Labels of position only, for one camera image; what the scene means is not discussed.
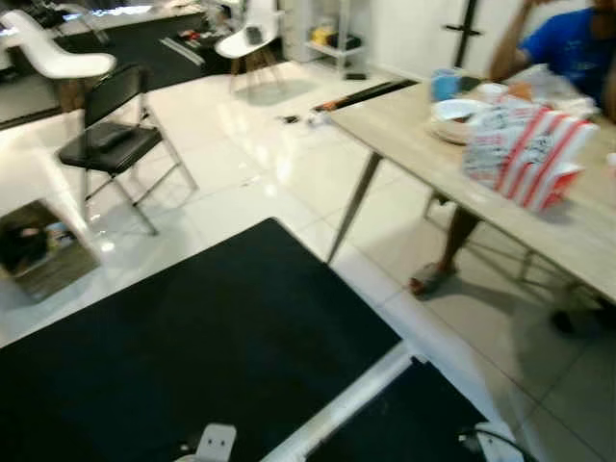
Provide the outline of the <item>black long flat bar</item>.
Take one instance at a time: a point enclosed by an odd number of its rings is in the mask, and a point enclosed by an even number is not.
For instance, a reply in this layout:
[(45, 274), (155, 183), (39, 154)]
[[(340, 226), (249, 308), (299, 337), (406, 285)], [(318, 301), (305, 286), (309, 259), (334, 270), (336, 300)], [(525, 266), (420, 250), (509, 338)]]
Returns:
[(370, 98), (387, 95), (387, 93), (389, 92), (405, 89), (408, 87), (414, 87), (414, 85), (417, 84), (418, 81), (412, 79), (386, 81), (386, 83), (375, 85), (375, 87), (370, 87), (368, 89), (352, 93), (348, 96), (335, 98), (335, 100), (326, 101), (324, 102), (324, 104), (314, 106), (313, 110), (316, 112), (331, 112), (338, 109), (343, 109), (344, 107), (353, 104), (360, 104), (360, 102), (370, 100)]

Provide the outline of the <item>clear plastic bag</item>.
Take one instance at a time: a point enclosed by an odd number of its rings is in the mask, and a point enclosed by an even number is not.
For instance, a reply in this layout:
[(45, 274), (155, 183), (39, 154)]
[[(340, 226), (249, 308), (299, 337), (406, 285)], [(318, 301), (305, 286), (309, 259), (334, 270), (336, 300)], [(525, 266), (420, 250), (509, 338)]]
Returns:
[(507, 80), (509, 85), (527, 84), (529, 101), (567, 112), (568, 115), (593, 119), (602, 114), (597, 101), (573, 87), (563, 76), (552, 73), (545, 64), (520, 71)]

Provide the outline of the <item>white paper bowl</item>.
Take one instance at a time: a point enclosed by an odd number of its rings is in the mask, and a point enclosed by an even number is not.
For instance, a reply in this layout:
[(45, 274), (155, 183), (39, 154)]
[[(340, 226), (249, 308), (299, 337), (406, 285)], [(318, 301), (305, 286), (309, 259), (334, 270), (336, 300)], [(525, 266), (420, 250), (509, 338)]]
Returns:
[(428, 132), (441, 141), (466, 145), (490, 105), (473, 98), (450, 98), (436, 102), (428, 119)]

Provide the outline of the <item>black floor mat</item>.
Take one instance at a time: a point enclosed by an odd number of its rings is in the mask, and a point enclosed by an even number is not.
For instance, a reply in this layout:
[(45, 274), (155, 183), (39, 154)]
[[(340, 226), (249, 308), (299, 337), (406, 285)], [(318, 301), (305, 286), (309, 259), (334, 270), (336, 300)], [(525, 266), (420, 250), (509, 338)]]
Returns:
[(0, 347), (0, 462), (173, 462), (210, 424), (259, 462), (399, 342), (268, 218)]

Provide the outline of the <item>white shell chair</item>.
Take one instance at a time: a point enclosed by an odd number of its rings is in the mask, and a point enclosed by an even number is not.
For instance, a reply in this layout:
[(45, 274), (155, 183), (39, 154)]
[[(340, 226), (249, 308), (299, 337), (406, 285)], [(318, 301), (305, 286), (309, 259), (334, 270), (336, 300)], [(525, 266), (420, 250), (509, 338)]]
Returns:
[(255, 63), (263, 62), (263, 67), (272, 75), (277, 87), (285, 88), (283, 79), (273, 60), (270, 45), (280, 36), (280, 16), (278, 0), (239, 0), (242, 5), (241, 25), (232, 34), (216, 45), (216, 52), (229, 59), (229, 91), (237, 92), (235, 83), (241, 75), (243, 66), (249, 75), (258, 70)]
[(21, 10), (0, 14), (0, 23), (14, 31), (19, 48), (35, 70), (44, 78), (58, 81), (59, 102), (66, 114), (80, 109), (88, 79), (105, 78), (115, 69), (117, 61), (111, 54), (66, 52), (33, 17)]

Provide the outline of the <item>white floor strip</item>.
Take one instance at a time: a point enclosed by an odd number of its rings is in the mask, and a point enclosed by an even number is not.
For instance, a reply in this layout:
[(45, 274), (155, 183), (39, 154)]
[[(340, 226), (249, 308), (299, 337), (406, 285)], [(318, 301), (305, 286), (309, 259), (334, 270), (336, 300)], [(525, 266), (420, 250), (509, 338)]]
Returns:
[(269, 451), (260, 462), (307, 462), (320, 445), (326, 443), (362, 409), (381, 397), (419, 357), (408, 342), (399, 342), (372, 366), (348, 384), (324, 408)]

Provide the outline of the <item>light blue cup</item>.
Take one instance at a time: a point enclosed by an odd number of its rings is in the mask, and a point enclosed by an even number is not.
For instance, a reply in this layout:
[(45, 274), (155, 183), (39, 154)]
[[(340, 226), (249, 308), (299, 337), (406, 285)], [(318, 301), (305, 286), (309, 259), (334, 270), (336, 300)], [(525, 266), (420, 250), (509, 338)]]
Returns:
[(440, 102), (456, 97), (461, 78), (462, 74), (456, 67), (440, 67), (434, 70), (431, 76), (432, 101)]

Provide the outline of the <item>brown open crate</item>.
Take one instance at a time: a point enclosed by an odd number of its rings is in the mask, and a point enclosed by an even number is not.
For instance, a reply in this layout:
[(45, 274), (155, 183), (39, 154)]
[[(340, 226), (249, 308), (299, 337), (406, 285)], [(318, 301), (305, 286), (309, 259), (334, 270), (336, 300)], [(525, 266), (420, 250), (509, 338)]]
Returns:
[(0, 217), (0, 280), (42, 302), (98, 266), (84, 235), (44, 199)]

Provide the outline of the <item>dark grey rug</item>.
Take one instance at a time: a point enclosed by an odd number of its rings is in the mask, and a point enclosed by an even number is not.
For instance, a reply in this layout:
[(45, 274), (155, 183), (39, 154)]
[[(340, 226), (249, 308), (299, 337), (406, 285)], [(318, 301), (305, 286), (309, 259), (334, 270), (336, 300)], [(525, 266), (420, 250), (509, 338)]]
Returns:
[(65, 48), (75, 52), (109, 53), (117, 66), (140, 65), (149, 71), (149, 87), (157, 90), (208, 76), (227, 75), (232, 62), (216, 52), (215, 38), (202, 38), (197, 45), (185, 43), (185, 32), (202, 32), (207, 19), (202, 13), (151, 19), (110, 28), (109, 43), (98, 43), (93, 34), (70, 37)]

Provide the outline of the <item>black upright stand pole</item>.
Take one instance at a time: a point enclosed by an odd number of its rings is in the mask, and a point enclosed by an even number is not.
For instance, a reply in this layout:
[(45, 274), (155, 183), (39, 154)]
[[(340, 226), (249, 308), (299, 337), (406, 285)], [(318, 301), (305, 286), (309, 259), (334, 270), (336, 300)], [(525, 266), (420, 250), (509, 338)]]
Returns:
[(465, 61), (470, 48), (471, 39), (476, 36), (481, 36), (481, 32), (475, 29), (475, 17), (478, 13), (478, 5), (480, 0), (467, 0), (465, 9), (463, 9), (462, 19), (458, 25), (444, 25), (446, 31), (458, 34), (456, 44), (456, 52), (454, 52), (452, 66), (457, 69), (462, 69), (465, 66)]

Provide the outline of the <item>black folding chair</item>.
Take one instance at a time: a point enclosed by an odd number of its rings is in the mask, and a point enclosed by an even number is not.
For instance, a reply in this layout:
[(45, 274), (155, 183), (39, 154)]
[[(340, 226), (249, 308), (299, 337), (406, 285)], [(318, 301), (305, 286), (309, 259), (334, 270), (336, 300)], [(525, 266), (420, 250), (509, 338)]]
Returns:
[[(105, 188), (115, 186), (140, 217), (148, 234), (158, 235), (158, 228), (141, 210), (141, 203), (175, 172), (185, 177), (191, 190), (199, 189), (179, 150), (168, 139), (162, 122), (151, 110), (148, 102), (150, 75), (148, 67), (128, 64), (96, 81), (84, 95), (80, 135), (57, 150), (62, 166), (81, 171), (81, 189), (76, 203), (84, 221), (90, 220), (90, 201)], [(145, 193), (135, 198), (120, 185), (119, 176), (136, 167), (160, 144), (166, 146), (172, 166)]]

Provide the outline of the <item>person in blue shirt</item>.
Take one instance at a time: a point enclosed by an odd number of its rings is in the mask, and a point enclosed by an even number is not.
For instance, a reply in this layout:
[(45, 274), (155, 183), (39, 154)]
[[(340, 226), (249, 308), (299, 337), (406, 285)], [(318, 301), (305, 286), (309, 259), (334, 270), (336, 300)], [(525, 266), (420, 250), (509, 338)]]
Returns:
[[(582, 95), (594, 98), (600, 109), (611, 112), (616, 88), (612, 80), (615, 1), (591, 0), (588, 8), (555, 14), (525, 36), (529, 15), (537, 6), (550, 2), (523, 0), (490, 58), (488, 78), (504, 81), (530, 66), (544, 64)], [(409, 278), (410, 294), (428, 299), (457, 273), (456, 255), (479, 224), (480, 218), (465, 208), (453, 212), (443, 254)]]

